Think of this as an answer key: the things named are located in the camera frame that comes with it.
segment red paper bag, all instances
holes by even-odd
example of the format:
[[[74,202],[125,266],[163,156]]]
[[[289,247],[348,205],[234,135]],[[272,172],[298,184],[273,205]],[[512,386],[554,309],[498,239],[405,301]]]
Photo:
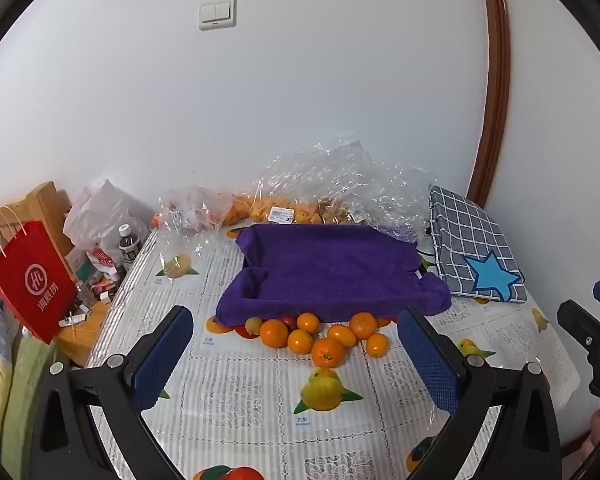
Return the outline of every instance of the red paper bag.
[[[51,343],[76,293],[40,220],[26,222],[1,248],[0,297],[38,339]]]

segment metal bolt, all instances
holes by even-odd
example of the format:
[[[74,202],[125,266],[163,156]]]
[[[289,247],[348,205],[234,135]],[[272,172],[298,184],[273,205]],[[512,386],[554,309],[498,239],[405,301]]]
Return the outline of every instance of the metal bolt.
[[[58,375],[63,368],[64,365],[61,362],[55,362],[49,367],[49,371],[51,372],[51,375]]]
[[[107,366],[109,368],[118,368],[123,362],[125,362],[125,358],[120,354],[115,354],[107,359]]]
[[[538,363],[529,363],[526,365],[526,369],[529,370],[533,375],[540,375],[542,373],[542,368]]]
[[[477,354],[469,354],[466,360],[471,366],[475,366],[476,368],[479,368],[484,364],[484,359]]]

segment hi logo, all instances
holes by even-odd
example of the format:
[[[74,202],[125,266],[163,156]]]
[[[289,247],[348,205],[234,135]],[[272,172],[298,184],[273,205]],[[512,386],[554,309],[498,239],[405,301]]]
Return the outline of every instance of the hi logo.
[[[24,284],[34,296],[40,296],[46,289],[46,272],[40,264],[31,264],[24,273]]]

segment blue star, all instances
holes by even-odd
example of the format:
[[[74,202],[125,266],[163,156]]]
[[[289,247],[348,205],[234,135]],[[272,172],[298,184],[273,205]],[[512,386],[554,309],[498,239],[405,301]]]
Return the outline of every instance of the blue star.
[[[495,290],[502,301],[511,299],[511,285],[519,282],[522,277],[500,266],[493,250],[484,260],[462,256],[475,274],[474,290]]]

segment gray checkered fabric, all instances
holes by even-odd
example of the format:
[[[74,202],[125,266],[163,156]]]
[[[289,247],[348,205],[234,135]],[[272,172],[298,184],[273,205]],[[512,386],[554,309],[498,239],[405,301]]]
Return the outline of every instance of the gray checkered fabric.
[[[465,254],[483,259],[493,251],[504,269],[522,276],[500,226],[482,208],[440,186],[431,189],[429,204],[440,278],[455,296],[500,301],[495,290],[474,290],[474,270],[462,257]],[[526,301],[522,282],[511,285],[511,291],[510,301]]]

